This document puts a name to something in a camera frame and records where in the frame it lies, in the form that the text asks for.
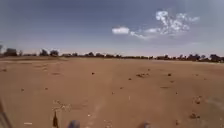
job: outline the dry field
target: dry field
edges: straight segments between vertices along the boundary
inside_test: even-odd
[[[53,110],[60,128],[224,128],[224,65],[2,60],[0,97],[14,128],[51,128]]]

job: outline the dirt ground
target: dirt ground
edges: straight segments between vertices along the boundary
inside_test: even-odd
[[[224,128],[224,65],[122,59],[0,61],[14,128]]]

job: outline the rock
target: rock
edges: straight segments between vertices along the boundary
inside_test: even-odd
[[[180,124],[180,122],[178,120],[175,120],[175,125],[177,126],[179,124]]]
[[[198,118],[201,118],[200,116],[196,115],[195,113],[192,113],[190,116],[189,116],[190,119],[198,119]]]
[[[201,98],[202,98],[202,96],[199,96],[199,97],[196,97],[196,99],[195,99],[195,103],[196,104],[200,104],[201,103]]]
[[[2,72],[7,72],[7,69],[6,69],[6,68],[4,68],[4,69],[2,69],[1,71],[2,71]]]
[[[163,88],[163,89],[169,89],[170,87],[164,86],[164,87],[160,87],[160,88]]]
[[[55,73],[52,73],[52,75],[60,75],[60,73],[56,73],[56,72],[55,72]]]
[[[136,76],[143,78],[143,75],[142,74],[137,74]]]

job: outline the bush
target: bush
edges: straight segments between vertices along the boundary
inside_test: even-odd
[[[7,48],[4,56],[17,56],[17,51],[14,48]]]
[[[52,51],[50,51],[50,56],[53,56],[53,57],[56,57],[56,56],[58,56],[58,51],[57,50],[52,50]]]
[[[47,53],[46,50],[42,49],[42,51],[40,52],[39,56],[49,56],[49,54]]]

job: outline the sandy ground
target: sandy ground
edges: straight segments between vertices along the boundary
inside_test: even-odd
[[[0,61],[0,70],[15,128],[51,128],[53,109],[60,128],[224,127],[223,64],[77,58]]]

